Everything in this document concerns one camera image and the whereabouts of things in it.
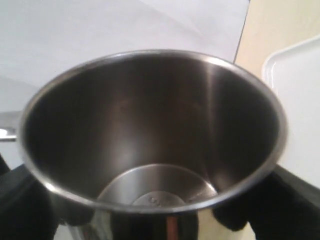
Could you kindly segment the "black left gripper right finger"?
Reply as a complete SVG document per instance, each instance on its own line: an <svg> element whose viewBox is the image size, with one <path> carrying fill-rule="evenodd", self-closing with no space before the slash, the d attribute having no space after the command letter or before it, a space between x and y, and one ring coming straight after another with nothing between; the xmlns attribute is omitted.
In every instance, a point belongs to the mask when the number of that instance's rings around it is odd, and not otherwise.
<svg viewBox="0 0 320 240"><path fill-rule="evenodd" d="M250 224L257 240L320 238L320 190L282 167L212 213L232 231Z"/></svg>

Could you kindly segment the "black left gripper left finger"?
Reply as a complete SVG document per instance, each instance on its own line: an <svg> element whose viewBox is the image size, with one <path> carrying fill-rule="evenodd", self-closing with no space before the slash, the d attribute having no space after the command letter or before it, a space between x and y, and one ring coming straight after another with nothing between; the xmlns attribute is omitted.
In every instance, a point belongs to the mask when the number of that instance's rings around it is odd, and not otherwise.
<svg viewBox="0 0 320 240"><path fill-rule="evenodd" d="M88 223L93 211L49 193L25 168L11 170L0 161L0 238L52 240L61 221Z"/></svg>

